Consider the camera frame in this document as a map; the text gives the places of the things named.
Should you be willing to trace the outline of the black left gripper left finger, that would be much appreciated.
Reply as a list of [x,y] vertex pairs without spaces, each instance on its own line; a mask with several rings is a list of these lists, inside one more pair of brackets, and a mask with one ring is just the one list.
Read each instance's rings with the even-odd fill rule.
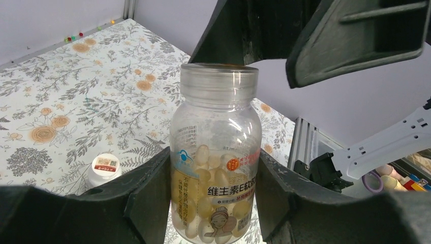
[[81,195],[1,187],[1,243],[163,243],[170,149]]

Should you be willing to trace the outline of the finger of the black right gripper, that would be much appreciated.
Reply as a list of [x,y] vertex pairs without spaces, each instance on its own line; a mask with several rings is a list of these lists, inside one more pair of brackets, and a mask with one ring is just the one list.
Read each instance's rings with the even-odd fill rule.
[[417,58],[430,1],[321,1],[286,61],[291,88]]
[[190,63],[287,59],[320,1],[218,1]]

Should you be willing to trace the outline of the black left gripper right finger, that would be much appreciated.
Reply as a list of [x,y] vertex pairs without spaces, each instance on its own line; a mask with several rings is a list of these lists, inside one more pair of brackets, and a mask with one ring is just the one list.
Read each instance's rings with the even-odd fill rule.
[[430,193],[352,198],[260,153],[255,196],[266,243],[430,243]]

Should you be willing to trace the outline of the white pill bottle orange label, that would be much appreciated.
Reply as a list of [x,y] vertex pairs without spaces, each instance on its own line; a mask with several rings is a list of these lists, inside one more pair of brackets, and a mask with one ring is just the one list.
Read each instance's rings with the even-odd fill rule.
[[120,160],[113,154],[101,154],[95,157],[88,171],[88,183],[91,188],[101,186],[122,175]]

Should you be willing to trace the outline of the clear capsule bottle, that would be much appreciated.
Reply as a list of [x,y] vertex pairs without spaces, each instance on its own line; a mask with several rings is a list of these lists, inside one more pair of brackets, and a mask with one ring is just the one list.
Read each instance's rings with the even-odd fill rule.
[[234,243],[248,230],[262,126],[258,70],[184,64],[170,124],[171,217],[191,243]]

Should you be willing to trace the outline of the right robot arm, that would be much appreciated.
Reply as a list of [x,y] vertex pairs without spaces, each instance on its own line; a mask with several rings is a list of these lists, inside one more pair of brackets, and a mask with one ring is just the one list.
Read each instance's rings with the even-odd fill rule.
[[[430,1],[218,1],[190,59],[249,65],[285,59],[291,88],[417,58]],[[345,149],[290,169],[341,192],[367,173],[430,147],[430,101]]]

